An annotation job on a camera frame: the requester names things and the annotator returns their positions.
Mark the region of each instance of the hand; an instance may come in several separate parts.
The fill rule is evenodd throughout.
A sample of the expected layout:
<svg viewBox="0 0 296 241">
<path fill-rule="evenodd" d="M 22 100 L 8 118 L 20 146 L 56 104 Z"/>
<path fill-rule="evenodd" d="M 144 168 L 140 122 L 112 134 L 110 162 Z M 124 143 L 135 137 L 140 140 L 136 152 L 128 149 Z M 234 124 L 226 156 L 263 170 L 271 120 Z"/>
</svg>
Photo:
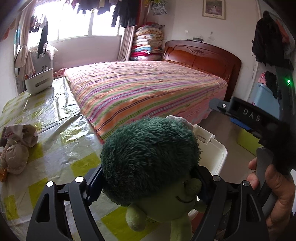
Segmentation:
<svg viewBox="0 0 296 241">
<path fill-rule="evenodd" d="M 256 170 L 257 158 L 249 163 L 249 168 Z M 254 172 L 248 176 L 247 180 L 254 190 L 258 187 L 259 180 Z M 270 165 L 266 169 L 265 180 L 267 185 L 278 197 L 270 216 L 266 219 L 270 240 L 276 240 L 290 221 L 295 197 L 295 184 L 292 177 L 286 178 L 276 171 L 274 165 Z"/>
</svg>

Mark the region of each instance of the green plush toy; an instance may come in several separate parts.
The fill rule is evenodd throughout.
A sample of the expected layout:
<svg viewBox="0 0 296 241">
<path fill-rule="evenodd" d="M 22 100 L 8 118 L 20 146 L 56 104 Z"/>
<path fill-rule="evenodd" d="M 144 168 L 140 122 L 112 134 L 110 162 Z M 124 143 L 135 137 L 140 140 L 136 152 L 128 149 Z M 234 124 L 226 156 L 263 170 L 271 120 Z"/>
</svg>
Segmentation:
<svg viewBox="0 0 296 241">
<path fill-rule="evenodd" d="M 132 230 L 143 231 L 149 217 L 171 222 L 170 241 L 189 241 L 188 212 L 205 209 L 197 202 L 201 181 L 190 175 L 200 153 L 192 125 L 183 118 L 145 118 L 123 126 L 103 145 L 104 192 L 128 207 Z"/>
</svg>

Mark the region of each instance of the floor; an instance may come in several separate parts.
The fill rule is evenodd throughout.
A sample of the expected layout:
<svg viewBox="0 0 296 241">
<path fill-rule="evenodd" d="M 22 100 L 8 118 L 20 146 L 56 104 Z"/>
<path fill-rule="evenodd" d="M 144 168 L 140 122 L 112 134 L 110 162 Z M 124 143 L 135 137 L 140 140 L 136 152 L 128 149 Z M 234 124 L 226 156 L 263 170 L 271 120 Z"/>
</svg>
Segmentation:
<svg viewBox="0 0 296 241">
<path fill-rule="evenodd" d="M 252 172 L 249 162 L 255 157 L 252 153 L 237 144 L 237 135 L 241 128 L 233 124 L 229 117 L 212 111 L 207 119 L 199 124 L 202 128 L 216 136 L 227 151 L 227 159 L 220 176 L 230 183 L 241 183 Z"/>
</svg>

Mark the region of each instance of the framed picture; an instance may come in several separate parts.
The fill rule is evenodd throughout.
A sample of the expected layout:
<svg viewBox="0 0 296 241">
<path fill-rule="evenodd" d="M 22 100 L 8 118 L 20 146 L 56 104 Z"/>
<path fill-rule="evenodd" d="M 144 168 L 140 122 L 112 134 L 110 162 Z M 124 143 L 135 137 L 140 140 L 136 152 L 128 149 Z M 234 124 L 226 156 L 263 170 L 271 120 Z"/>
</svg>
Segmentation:
<svg viewBox="0 0 296 241">
<path fill-rule="evenodd" d="M 204 17 L 225 19 L 225 0 L 204 0 Z"/>
</svg>

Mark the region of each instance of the silver bolt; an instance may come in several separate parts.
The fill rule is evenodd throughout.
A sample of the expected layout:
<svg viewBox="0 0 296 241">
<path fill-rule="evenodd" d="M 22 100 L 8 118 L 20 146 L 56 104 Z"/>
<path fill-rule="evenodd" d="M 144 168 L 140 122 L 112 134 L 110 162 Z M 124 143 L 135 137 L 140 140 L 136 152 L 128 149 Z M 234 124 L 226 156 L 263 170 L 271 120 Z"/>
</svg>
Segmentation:
<svg viewBox="0 0 296 241">
<path fill-rule="evenodd" d="M 54 184 L 54 182 L 50 181 L 46 184 L 46 186 L 51 187 L 51 186 L 53 186 L 53 184 Z"/>
<path fill-rule="evenodd" d="M 77 177 L 77 178 L 75 179 L 75 182 L 80 183 L 80 182 L 82 182 L 83 180 L 84 180 L 83 177 Z"/>
<path fill-rule="evenodd" d="M 250 186 L 250 183 L 249 183 L 248 181 L 243 181 L 242 183 L 243 183 L 243 185 L 246 186 L 246 187 Z"/>
<path fill-rule="evenodd" d="M 220 182 L 221 181 L 221 178 L 219 176 L 213 176 L 213 180 L 215 182 Z"/>
</svg>

